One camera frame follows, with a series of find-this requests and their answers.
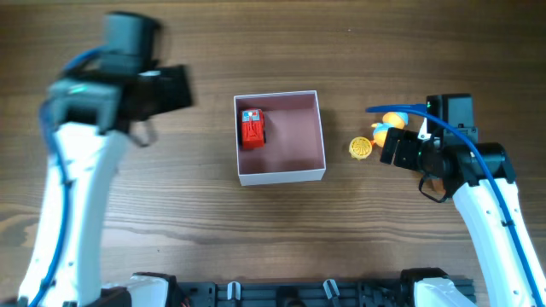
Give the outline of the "yellow duck toy blue hat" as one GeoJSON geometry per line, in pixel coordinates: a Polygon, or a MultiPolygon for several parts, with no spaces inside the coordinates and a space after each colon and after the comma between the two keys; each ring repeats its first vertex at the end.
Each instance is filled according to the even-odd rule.
{"type": "Polygon", "coordinates": [[[380,148],[384,147],[386,135],[390,128],[403,129],[409,123],[407,113],[389,112],[382,117],[381,123],[374,123],[373,144],[380,148]]]}

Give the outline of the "red toy truck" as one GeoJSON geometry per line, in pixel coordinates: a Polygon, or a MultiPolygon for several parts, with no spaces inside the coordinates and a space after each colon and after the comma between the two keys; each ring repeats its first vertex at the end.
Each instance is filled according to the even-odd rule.
{"type": "Polygon", "coordinates": [[[241,112],[241,145],[245,150],[262,148],[266,143],[264,113],[261,109],[241,112]]]}

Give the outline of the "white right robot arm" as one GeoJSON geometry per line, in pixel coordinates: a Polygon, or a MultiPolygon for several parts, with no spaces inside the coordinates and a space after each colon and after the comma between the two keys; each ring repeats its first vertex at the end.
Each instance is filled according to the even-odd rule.
{"type": "Polygon", "coordinates": [[[381,162],[437,181],[471,236],[492,306],[543,306],[545,275],[521,214],[516,175],[504,147],[481,143],[469,94],[423,104],[370,107],[382,113],[381,162]]]}

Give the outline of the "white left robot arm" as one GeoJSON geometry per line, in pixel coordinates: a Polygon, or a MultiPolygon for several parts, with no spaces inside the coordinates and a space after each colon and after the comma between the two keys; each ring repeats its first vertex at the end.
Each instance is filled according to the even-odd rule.
{"type": "Polygon", "coordinates": [[[110,186],[126,149],[155,140],[131,134],[135,123],[189,107],[184,67],[154,57],[161,25],[112,12],[101,47],[70,61],[39,110],[48,150],[44,199],[19,306],[179,306],[172,275],[136,273],[106,286],[101,280],[102,230],[110,186]]]}

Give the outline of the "brown plush capybara toy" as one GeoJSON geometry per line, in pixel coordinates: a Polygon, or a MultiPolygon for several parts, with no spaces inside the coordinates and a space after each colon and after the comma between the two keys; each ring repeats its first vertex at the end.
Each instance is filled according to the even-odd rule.
{"type": "Polygon", "coordinates": [[[444,194],[444,183],[442,179],[436,178],[431,180],[431,186],[435,193],[437,194],[444,194]]]}

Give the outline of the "white cardboard box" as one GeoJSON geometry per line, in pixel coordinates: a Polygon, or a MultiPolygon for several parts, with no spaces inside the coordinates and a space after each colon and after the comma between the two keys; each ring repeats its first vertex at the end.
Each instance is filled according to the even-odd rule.
{"type": "Polygon", "coordinates": [[[320,181],[326,171],[317,92],[303,90],[234,97],[237,175],[243,186],[320,181]],[[264,116],[265,144],[242,147],[247,110],[264,116]]]}

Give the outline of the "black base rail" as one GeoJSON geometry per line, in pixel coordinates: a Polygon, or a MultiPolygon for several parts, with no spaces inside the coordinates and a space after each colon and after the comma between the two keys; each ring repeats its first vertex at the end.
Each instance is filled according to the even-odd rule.
{"type": "Polygon", "coordinates": [[[195,307],[396,307],[414,306],[398,280],[242,283],[180,282],[183,304],[195,307]]]}

